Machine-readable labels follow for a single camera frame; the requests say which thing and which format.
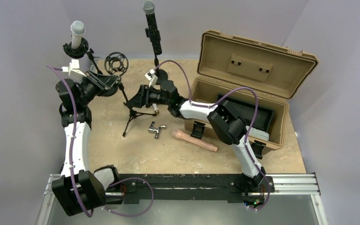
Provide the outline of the white plastic faucet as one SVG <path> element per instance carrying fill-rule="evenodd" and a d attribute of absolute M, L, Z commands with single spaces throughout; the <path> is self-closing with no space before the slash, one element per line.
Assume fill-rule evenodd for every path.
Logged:
<path fill-rule="evenodd" d="M 158 108 L 157 104 L 152 104 L 152 108 L 153 108 L 154 113 L 156 115 L 158 115 L 159 114 L 159 108 Z"/>

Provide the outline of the black tripod microphone stand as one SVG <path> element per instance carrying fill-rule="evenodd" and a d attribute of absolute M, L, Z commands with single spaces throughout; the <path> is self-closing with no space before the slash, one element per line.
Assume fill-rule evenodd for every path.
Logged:
<path fill-rule="evenodd" d="M 136 119 L 139 116 L 142 115 L 150 115 L 150 116 L 157 116 L 157 113 L 145 113 L 145 112 L 137 112 L 136 110 L 133 109 L 132 106 L 128 105 L 128 97 L 124 91 L 124 85 L 122 83 L 122 76 L 127 72 L 128 70 L 128 66 L 129 66 L 129 62 L 127 57 L 121 53 L 121 52 L 112 52 L 110 53 L 104 62 L 104 68 L 106 70 L 106 72 L 111 75 L 111 76 L 117 76 L 118 80 L 116 81 L 115 85 L 116 87 L 119 88 L 119 90 L 122 92 L 125 102 L 123 102 L 123 104 L 129 109 L 129 119 L 127 121 L 125 130 L 122 134 L 122 137 L 126 136 L 127 133 L 127 129 L 129 126 L 129 123 Z"/>

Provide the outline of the pink rose-gold microphone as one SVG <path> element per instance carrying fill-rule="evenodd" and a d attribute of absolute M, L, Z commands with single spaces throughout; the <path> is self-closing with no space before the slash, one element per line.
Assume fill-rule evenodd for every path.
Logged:
<path fill-rule="evenodd" d="M 190 136 L 189 134 L 183 132 L 180 129 L 173 129 L 171 131 L 171 135 L 175 139 L 184 140 L 184 141 L 186 141 L 188 143 L 194 144 L 196 146 L 207 149 L 209 151 L 217 152 L 217 150 L 218 150 L 218 146 L 216 146 L 216 145 L 214 145 L 212 143 L 208 143 L 208 142 L 206 142 L 204 140 L 192 137 L 192 136 Z"/>

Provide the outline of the white silver microphone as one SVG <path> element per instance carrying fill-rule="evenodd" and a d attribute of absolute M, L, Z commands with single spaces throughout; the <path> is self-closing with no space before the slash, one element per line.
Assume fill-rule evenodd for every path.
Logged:
<path fill-rule="evenodd" d="M 84 26 L 83 22 L 81 22 L 81 21 L 74 21 L 71 24 L 70 29 L 72 32 L 71 48 L 77 49 L 80 46 L 82 37 L 85 33 L 85 26 Z"/>

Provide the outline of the black speckled microphone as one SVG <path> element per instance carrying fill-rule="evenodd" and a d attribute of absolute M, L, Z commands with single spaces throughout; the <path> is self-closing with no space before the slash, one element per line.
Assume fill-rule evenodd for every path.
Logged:
<path fill-rule="evenodd" d="M 150 39 L 152 43 L 153 51 L 155 55 L 160 55 L 162 53 L 161 47 L 161 36 L 158 30 L 158 25 L 155 17 L 155 5 L 152 1 L 146 0 L 142 7 L 143 11 L 146 14 L 146 20 L 148 27 L 146 30 L 146 36 Z"/>

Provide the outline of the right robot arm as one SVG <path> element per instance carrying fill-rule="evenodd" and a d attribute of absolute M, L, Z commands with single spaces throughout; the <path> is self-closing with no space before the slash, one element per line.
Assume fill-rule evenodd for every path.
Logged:
<path fill-rule="evenodd" d="M 258 161 L 248 135 L 255 118 L 248 121 L 224 97 L 213 104 L 199 103 L 181 96 L 173 81 L 167 80 L 157 90 L 141 85 L 138 92 L 126 102 L 132 108 L 166 105 L 175 118 L 195 119 L 209 123 L 219 140 L 230 145 L 241 164 L 244 184 L 251 191 L 268 181 L 264 167 Z"/>

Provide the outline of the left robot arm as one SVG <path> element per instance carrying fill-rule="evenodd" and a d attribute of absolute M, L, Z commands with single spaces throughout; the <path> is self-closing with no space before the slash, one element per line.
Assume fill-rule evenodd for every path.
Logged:
<path fill-rule="evenodd" d="M 65 159 L 60 178 L 52 182 L 52 191 L 68 216 L 84 213 L 92 217 L 95 208 L 106 204 L 106 190 L 117 191 L 121 179 L 115 166 L 89 168 L 88 143 L 91 134 L 91 111 L 87 104 L 99 95 L 98 87 L 87 78 L 82 83 L 60 78 L 55 88 L 62 104 L 61 124 L 66 137 Z"/>

